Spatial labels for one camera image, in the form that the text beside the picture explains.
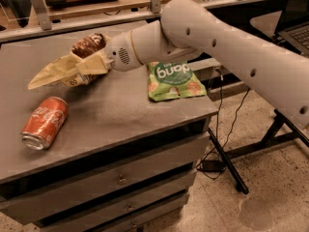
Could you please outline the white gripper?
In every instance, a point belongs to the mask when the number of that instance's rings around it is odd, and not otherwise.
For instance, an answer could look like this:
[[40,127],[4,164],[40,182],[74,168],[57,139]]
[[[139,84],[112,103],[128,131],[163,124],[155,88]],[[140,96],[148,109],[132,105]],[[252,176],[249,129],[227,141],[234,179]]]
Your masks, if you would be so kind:
[[131,31],[122,33],[111,38],[104,54],[93,54],[76,64],[77,69],[83,75],[106,74],[112,67],[121,72],[127,72],[141,66],[138,60],[131,38]]

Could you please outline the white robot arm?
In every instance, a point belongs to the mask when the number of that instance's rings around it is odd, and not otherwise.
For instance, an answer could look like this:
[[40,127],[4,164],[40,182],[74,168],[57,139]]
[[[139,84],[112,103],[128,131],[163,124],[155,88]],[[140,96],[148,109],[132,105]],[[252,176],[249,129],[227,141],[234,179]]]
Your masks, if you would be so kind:
[[161,19],[108,40],[77,65],[83,74],[126,72],[207,53],[300,129],[309,126],[309,59],[228,25],[191,0],[172,0]]

